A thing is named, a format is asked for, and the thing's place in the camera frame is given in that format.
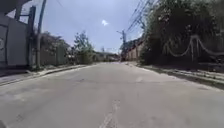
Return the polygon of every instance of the tree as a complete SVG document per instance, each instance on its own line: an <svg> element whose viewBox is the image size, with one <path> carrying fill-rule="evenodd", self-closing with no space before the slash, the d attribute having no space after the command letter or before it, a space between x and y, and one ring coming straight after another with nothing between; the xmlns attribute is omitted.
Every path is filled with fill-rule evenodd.
<svg viewBox="0 0 224 128"><path fill-rule="evenodd" d="M90 44L85 32L77 33L74 42L76 63L91 64L93 62L93 46Z"/></svg>
<svg viewBox="0 0 224 128"><path fill-rule="evenodd" d="M53 36L49 32L41 36L41 65L63 65L67 63L69 45L60 36Z"/></svg>
<svg viewBox="0 0 224 128"><path fill-rule="evenodd" d="M217 31L208 4L203 1L160 0L152 10L148 10L146 21L143 38L147 48L143 49L141 59L151 59L151 62L161 57L167 59L167 55L163 55L163 47L169 39L173 41L169 44L172 51L180 54L189 45L191 35L197 34L206 41L214 38Z"/></svg>

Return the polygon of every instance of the building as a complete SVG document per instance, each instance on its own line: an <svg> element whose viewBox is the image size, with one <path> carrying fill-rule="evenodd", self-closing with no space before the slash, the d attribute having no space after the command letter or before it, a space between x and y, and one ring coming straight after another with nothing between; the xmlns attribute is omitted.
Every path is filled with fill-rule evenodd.
<svg viewBox="0 0 224 128"><path fill-rule="evenodd" d="M144 46L142 38L131 40L128 42L128 49L125 52L126 61L136 61L139 58L140 52Z"/></svg>

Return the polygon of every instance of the sidewalk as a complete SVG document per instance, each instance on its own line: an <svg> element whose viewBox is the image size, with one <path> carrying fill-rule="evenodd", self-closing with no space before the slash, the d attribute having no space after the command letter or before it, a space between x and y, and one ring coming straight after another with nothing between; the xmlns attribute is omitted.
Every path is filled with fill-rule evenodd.
<svg viewBox="0 0 224 128"><path fill-rule="evenodd" d="M178 69L164 69L156 66L140 66L140 67L153 70L158 73L166 73L168 75L173 75L182 79L187 79L197 83L206 84L211 87L224 89L224 74L222 73L207 72L202 70L186 71Z"/></svg>
<svg viewBox="0 0 224 128"><path fill-rule="evenodd" d="M41 77L41 76L56 73L56 72L81 68L81 67L85 67L85 65L75 65L75 66L68 66L68 67L62 67L62 68L57 68L57 69L43 70L43 71L39 71L39 72L29 72L29 73L24 73L24 74L0 77L0 86L23 81L23 80L28 80L28 79L32 79L32 78L37 78L37 77Z"/></svg>

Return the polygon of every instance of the asphalt road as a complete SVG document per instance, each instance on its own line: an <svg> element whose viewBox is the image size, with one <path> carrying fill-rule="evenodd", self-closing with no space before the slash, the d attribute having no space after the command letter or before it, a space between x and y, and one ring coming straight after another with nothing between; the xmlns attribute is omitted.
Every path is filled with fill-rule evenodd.
<svg viewBox="0 0 224 128"><path fill-rule="evenodd" d="M9 128L223 128L221 90L125 64L0 87Z"/></svg>

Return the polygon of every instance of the concrete wall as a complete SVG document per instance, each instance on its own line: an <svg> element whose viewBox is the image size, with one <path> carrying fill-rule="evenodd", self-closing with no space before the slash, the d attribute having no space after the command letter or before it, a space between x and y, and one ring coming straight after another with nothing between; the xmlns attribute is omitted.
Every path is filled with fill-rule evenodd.
<svg viewBox="0 0 224 128"><path fill-rule="evenodd" d="M144 46L144 44L141 43L137 47L130 49L129 52L126 54L126 59L128 61L137 60L139 55L140 55L140 53L141 53L141 50L142 50L143 46Z"/></svg>
<svg viewBox="0 0 224 128"><path fill-rule="evenodd" d="M8 31L9 18L0 14L0 67L6 65L6 41Z"/></svg>
<svg viewBox="0 0 224 128"><path fill-rule="evenodd" d="M27 66L27 25L0 14L0 68Z"/></svg>
<svg viewBox="0 0 224 128"><path fill-rule="evenodd" d="M16 20L10 20L7 38L8 66L25 66L28 47L26 42L27 25Z"/></svg>

